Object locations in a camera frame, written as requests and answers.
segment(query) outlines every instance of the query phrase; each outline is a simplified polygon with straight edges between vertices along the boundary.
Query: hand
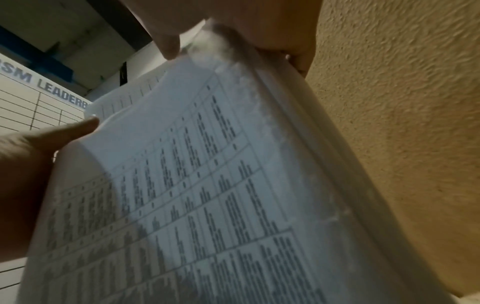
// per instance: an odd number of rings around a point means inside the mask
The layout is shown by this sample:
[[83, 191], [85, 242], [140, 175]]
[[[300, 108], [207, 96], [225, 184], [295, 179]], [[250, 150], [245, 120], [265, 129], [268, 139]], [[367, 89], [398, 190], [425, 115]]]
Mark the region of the hand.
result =
[[98, 125], [98, 118], [91, 118], [0, 136], [0, 262], [27, 252], [55, 151]]
[[235, 29], [257, 48], [289, 55], [306, 76], [316, 52], [322, 0], [122, 0], [142, 21], [166, 59], [180, 50], [179, 34], [203, 19]]

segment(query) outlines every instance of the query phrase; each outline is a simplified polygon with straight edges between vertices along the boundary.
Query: blue trim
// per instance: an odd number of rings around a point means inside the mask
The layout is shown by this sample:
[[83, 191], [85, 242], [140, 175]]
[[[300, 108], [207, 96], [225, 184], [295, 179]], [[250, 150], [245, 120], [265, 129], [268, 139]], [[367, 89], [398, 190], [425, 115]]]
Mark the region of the blue trim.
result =
[[0, 45], [29, 61], [35, 69], [54, 74], [66, 82], [72, 82], [74, 72], [58, 60], [50, 57], [22, 38], [0, 26]]

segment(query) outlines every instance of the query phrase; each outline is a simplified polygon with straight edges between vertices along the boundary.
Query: beige wall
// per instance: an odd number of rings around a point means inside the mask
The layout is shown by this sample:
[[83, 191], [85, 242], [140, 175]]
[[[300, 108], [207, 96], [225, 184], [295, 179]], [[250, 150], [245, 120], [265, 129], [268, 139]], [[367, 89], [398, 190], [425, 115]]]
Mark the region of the beige wall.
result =
[[480, 290], [480, 1], [325, 0], [307, 77], [450, 291]]

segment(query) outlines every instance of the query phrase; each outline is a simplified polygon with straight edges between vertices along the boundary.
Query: textured wall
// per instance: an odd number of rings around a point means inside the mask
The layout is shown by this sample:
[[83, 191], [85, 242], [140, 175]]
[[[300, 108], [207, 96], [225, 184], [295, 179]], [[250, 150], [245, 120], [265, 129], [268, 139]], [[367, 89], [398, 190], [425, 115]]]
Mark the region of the textured wall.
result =
[[325, 0], [307, 77], [450, 291], [480, 290], [480, 1]]

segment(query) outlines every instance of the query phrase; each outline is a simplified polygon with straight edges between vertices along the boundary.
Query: finger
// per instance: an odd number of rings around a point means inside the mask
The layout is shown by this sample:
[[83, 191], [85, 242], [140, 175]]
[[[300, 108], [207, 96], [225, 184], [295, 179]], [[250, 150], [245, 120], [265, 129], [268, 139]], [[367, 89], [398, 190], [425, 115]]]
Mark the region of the finger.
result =
[[317, 43], [315, 35], [309, 41], [308, 46], [299, 52], [298, 54], [291, 54], [288, 61], [290, 64], [302, 75], [304, 78], [307, 76], [310, 66], [314, 61], [315, 53], [317, 50]]
[[180, 52], [180, 36], [150, 33], [151, 38], [167, 60], [175, 59]]
[[25, 138], [37, 149], [54, 153], [70, 141], [90, 134], [99, 126], [99, 123], [97, 117], [90, 117], [74, 124], [29, 132], [25, 135]]

